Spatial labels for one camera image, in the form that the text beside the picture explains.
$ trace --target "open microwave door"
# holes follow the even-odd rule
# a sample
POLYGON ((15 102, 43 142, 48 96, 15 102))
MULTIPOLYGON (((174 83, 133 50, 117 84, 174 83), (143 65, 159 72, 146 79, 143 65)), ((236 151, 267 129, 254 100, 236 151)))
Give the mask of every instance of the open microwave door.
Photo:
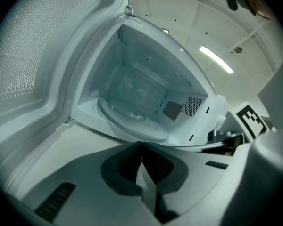
POLYGON ((203 145, 227 113, 197 61, 138 16, 126 13, 98 29, 76 71, 70 117, 127 142, 203 145))
POLYGON ((18 0, 0 24, 0 184, 70 113, 83 49, 129 0, 18 0))

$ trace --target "ceiling light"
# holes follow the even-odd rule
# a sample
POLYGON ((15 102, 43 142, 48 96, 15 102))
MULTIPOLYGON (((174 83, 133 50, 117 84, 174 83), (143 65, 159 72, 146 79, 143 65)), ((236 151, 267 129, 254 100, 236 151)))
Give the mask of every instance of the ceiling light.
POLYGON ((168 30, 168 29, 162 28, 162 30, 163 30, 165 33, 169 33, 169 30, 168 30))
POLYGON ((199 49, 202 53, 205 53, 207 56, 209 56, 211 59, 213 59, 215 62, 217 62, 222 68, 224 68, 228 73, 234 73, 234 70, 230 66, 227 65, 226 62, 224 62, 219 56, 214 54, 211 50, 208 48, 201 46, 199 49))

